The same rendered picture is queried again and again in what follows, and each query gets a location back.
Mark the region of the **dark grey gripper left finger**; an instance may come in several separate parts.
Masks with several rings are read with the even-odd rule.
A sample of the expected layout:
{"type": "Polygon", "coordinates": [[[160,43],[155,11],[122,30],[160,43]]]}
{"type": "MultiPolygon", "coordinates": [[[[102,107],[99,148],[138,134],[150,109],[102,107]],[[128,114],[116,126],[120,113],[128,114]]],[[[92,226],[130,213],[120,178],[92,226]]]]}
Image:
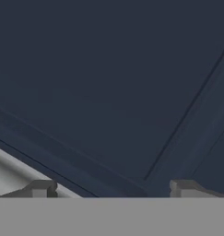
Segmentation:
{"type": "Polygon", "coordinates": [[[54,180],[35,180],[26,187],[3,195],[13,198],[50,198],[57,197],[57,182],[54,180]]]}

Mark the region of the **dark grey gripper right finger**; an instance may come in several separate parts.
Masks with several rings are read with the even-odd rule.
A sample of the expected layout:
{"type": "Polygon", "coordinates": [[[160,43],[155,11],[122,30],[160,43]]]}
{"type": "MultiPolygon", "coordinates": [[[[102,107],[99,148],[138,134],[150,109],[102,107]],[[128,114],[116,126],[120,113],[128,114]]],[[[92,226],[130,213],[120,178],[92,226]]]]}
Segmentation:
{"type": "Polygon", "coordinates": [[[224,194],[207,190],[193,180],[171,180],[170,197],[224,197],[224,194]]]}

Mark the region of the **dark navy cabinet door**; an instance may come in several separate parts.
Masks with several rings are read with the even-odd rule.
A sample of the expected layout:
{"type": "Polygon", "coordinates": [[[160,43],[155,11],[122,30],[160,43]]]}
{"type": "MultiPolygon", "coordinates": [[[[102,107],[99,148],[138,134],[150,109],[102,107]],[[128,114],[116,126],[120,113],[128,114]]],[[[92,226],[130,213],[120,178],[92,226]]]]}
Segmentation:
{"type": "Polygon", "coordinates": [[[224,0],[0,0],[0,153],[84,197],[165,197],[224,131],[224,0]]]}
{"type": "Polygon", "coordinates": [[[193,179],[206,189],[224,194],[224,131],[195,170],[193,179]]]}

